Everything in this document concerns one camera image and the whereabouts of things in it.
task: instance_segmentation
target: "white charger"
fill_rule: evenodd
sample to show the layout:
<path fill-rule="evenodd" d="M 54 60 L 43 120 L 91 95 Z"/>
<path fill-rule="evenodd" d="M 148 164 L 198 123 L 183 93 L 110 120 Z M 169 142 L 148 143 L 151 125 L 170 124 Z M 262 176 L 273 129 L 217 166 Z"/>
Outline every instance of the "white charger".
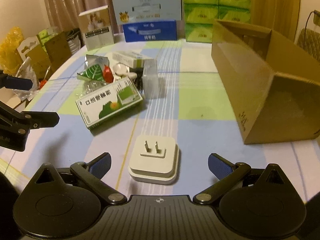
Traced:
<path fill-rule="evenodd" d="M 177 177 L 179 150 L 172 137 L 138 136 L 129 162 L 136 181 L 169 185 Z"/>

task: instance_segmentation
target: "plaid tablecloth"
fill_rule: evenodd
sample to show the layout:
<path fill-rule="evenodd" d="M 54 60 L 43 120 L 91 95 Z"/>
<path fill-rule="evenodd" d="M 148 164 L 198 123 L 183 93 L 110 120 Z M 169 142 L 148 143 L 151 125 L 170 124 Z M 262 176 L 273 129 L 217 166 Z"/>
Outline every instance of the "plaid tablecloth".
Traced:
<path fill-rule="evenodd" d="M 69 167 L 90 161 L 103 152 L 112 156 L 111 170 L 102 179 L 126 194 L 180 195 L 196 193 L 217 178 L 209 171 L 210 153 L 229 161 L 246 162 L 253 168 L 278 163 L 304 201 L 320 191 L 320 149 L 316 141 L 244 145 L 228 96 L 211 59 L 210 44 L 179 41 L 120 42 L 88 54 L 108 56 L 113 51 L 134 49 L 156 57 L 161 83 L 160 98 L 145 101 L 90 132 L 76 107 L 82 82 L 76 73 L 84 69 L 81 49 L 71 57 L 28 106 L 31 111 L 55 111 L 54 128 L 32 130 L 26 150 L 0 149 L 0 171 L 22 190 L 44 162 Z M 128 162 L 140 134 L 175 138 L 181 154 L 179 175 L 170 186 L 134 181 Z"/>

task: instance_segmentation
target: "table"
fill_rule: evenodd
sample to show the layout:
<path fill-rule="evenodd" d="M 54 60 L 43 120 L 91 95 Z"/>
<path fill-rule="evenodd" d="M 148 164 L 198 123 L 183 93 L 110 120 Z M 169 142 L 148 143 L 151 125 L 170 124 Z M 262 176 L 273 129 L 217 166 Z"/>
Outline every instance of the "table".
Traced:
<path fill-rule="evenodd" d="M 320 191 L 320 149 L 315 140 L 244 145 L 228 96 L 214 62 L 211 45 L 179 41 L 125 43 L 93 50 L 108 56 L 134 49 L 156 57 L 161 83 L 160 98 L 145 101 L 90 132 L 75 100 L 82 91 L 76 73 L 84 69 L 86 48 L 73 55 L 47 82 L 27 110 L 54 111 L 60 116 L 54 128 L 31 130 L 26 150 L 0 149 L 0 171 L 19 190 L 44 162 L 56 168 L 77 161 L 88 162 L 103 152 L 112 156 L 111 170 L 103 181 L 127 197 L 131 194 L 181 195 L 191 198 L 217 178 L 208 169 L 208 156 L 218 153 L 229 161 L 253 168 L 278 163 L 303 201 Z M 128 163 L 140 134 L 172 136 L 180 148 L 176 182 L 169 186 L 134 181 Z"/>

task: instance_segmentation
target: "blue box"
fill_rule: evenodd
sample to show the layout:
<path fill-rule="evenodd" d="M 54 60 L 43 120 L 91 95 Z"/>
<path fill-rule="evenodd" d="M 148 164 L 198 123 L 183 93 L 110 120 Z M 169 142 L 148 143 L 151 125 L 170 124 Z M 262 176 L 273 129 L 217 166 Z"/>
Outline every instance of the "blue box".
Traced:
<path fill-rule="evenodd" d="M 176 41 L 175 20 L 123 24 L 126 42 L 132 41 Z"/>

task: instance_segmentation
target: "crosshair symbol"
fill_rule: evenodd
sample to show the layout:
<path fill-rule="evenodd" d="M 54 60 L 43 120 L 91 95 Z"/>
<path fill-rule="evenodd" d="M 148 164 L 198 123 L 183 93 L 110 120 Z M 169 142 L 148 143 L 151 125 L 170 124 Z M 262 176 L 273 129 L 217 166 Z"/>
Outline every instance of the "crosshair symbol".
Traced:
<path fill-rule="evenodd" d="M 162 203 L 162 202 L 164 201 L 164 199 L 163 199 L 163 198 L 157 198 L 156 201 L 157 201 L 158 203 Z"/>

